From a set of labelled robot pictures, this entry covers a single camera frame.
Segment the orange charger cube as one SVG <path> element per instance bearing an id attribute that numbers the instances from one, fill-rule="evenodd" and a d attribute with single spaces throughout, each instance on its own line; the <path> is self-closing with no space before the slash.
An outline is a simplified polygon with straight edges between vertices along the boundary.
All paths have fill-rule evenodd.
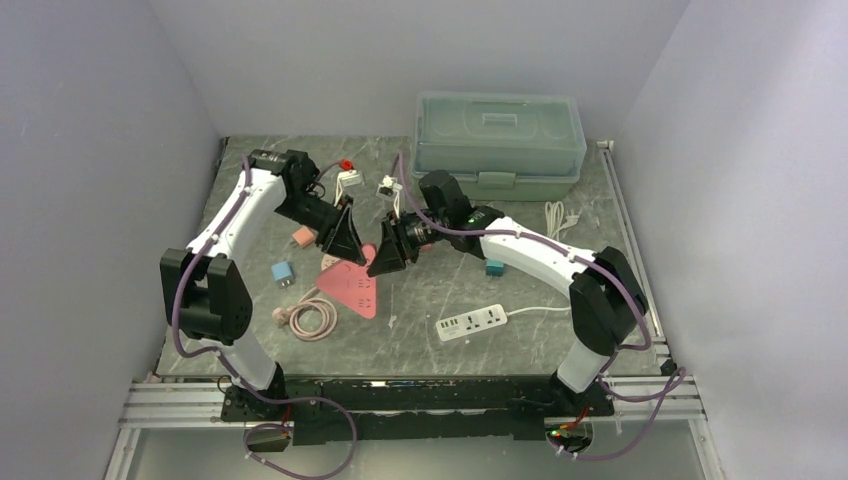
<path id="1" fill-rule="evenodd" d="M 316 233 L 305 226 L 298 228 L 292 235 L 290 244 L 300 249 L 308 248 L 316 242 Z"/>

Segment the pink triangular socket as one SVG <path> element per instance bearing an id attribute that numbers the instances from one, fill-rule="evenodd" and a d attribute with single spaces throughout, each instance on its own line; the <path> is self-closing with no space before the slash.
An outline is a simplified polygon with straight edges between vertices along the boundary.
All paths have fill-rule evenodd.
<path id="1" fill-rule="evenodd" d="M 377 315 L 377 279 L 369 277 L 367 267 L 376 256 L 373 244 L 363 246 L 364 266 L 325 254 L 321 272 L 315 280 L 318 291 L 365 319 Z"/>

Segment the white power strip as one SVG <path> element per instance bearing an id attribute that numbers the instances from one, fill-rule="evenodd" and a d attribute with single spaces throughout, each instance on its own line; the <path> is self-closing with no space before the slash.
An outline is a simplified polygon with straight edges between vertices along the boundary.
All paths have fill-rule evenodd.
<path id="1" fill-rule="evenodd" d="M 507 323 L 508 315 L 503 306 L 494 304 L 437 320 L 435 329 L 442 342 L 451 342 L 504 326 Z"/>

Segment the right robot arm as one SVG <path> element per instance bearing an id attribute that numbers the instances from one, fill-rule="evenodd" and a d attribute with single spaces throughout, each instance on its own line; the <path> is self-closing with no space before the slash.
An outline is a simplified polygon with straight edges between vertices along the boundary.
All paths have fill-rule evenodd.
<path id="1" fill-rule="evenodd" d="M 475 206 L 444 170 L 426 174 L 419 189 L 425 209 L 390 213 L 384 219 L 369 276 L 401 271 L 417 261 L 423 246 L 447 241 L 459 252 L 515 267 L 565 295 L 576 340 L 552 376 L 551 401 L 557 411 L 574 415 L 588 404 L 589 387 L 619 351 L 629 348 L 626 339 L 634 330 L 643 337 L 636 350 L 650 347 L 645 323 L 649 304 L 620 250 L 568 246 L 500 210 Z"/>

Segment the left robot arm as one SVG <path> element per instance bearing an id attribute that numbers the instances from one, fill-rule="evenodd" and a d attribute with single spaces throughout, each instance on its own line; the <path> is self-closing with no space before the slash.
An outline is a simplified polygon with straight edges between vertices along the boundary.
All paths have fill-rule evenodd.
<path id="1" fill-rule="evenodd" d="M 321 169 L 303 151 L 254 150 L 241 159 L 237 183 L 221 209 L 183 249 L 160 260 L 167 321 L 177 353 L 209 354 L 249 393 L 248 407 L 264 420 L 287 406 L 283 368 L 250 327 L 253 300 L 238 270 L 272 214 L 313 230 L 322 252 L 363 266 L 366 258 L 354 225 L 353 199 L 335 202 L 315 189 Z"/>

